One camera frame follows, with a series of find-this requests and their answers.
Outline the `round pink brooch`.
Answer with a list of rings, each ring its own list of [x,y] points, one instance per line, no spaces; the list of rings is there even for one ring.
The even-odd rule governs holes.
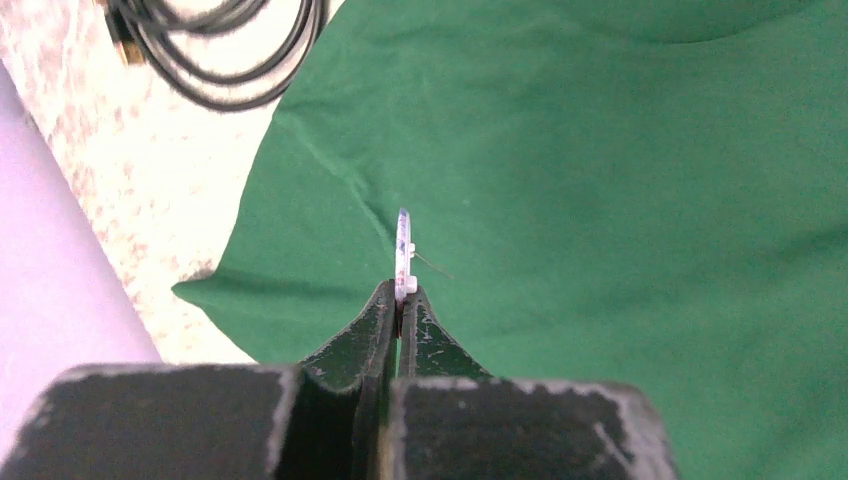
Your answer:
[[[418,278],[412,274],[411,263],[415,244],[411,236],[411,217],[405,208],[399,210],[396,225],[394,288],[395,301],[402,304],[418,290]]]

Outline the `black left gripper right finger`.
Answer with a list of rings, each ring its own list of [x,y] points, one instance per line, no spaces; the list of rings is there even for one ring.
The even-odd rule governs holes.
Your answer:
[[[661,415],[634,386],[490,374],[438,322],[402,303],[391,383],[391,479],[675,479]]]

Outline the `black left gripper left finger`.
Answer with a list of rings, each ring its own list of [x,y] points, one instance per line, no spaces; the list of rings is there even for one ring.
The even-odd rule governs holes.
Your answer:
[[[36,399],[5,479],[376,479],[392,281],[290,364],[92,364]]]

